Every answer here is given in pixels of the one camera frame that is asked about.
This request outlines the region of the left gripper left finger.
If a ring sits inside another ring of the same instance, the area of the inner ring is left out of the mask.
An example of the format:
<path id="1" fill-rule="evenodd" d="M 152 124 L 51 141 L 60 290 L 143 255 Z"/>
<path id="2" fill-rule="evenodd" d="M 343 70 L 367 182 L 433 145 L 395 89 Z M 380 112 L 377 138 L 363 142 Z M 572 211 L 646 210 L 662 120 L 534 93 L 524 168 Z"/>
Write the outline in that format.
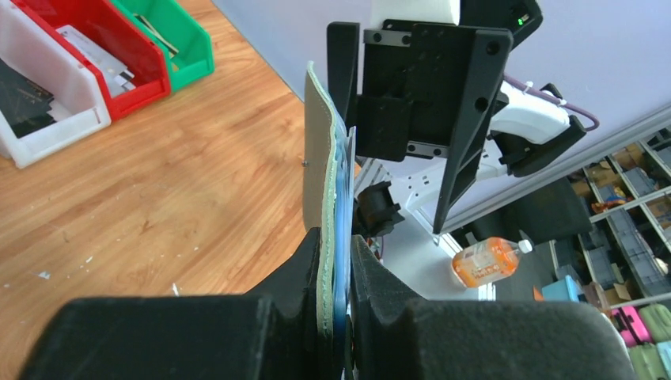
<path id="1" fill-rule="evenodd" d="M 320 231 L 244 294 L 77 298 L 47 323 L 22 379 L 333 379 L 317 330 Z"/>

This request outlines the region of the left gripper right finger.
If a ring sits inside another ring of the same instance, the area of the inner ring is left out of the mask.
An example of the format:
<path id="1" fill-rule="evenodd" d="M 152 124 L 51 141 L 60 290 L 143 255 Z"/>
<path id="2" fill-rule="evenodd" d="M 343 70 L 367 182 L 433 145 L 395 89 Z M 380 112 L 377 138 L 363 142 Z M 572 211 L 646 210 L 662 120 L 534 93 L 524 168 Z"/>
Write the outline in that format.
<path id="1" fill-rule="evenodd" d="M 597 309 L 576 302 L 427 300 L 352 240 L 354 361 L 361 379 L 633 379 Z"/>

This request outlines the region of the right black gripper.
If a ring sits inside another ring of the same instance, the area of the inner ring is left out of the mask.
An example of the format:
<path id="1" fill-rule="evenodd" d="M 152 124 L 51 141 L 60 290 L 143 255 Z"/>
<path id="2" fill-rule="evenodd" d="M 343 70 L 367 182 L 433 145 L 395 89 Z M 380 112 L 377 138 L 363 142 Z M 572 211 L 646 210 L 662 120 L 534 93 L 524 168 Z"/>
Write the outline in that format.
<path id="1" fill-rule="evenodd" d="M 333 21 L 326 33 L 328 92 L 346 127 L 357 127 L 359 156 L 444 158 L 450 143 L 433 222 L 440 234 L 476 182 L 511 31 L 418 21 L 368 28 L 359 95 L 360 24 Z"/>

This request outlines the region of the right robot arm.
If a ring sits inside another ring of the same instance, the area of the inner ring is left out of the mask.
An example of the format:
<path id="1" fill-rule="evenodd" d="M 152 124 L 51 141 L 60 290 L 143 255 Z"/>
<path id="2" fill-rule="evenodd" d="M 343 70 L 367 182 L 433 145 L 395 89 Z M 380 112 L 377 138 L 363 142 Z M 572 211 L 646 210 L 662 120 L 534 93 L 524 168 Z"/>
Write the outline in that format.
<path id="1" fill-rule="evenodd" d="M 535 1 L 375 1 L 326 28 L 328 89 L 357 158 L 444 160 L 431 229 L 477 181 L 527 177 L 587 134 L 553 84 L 506 75 L 542 24 Z"/>

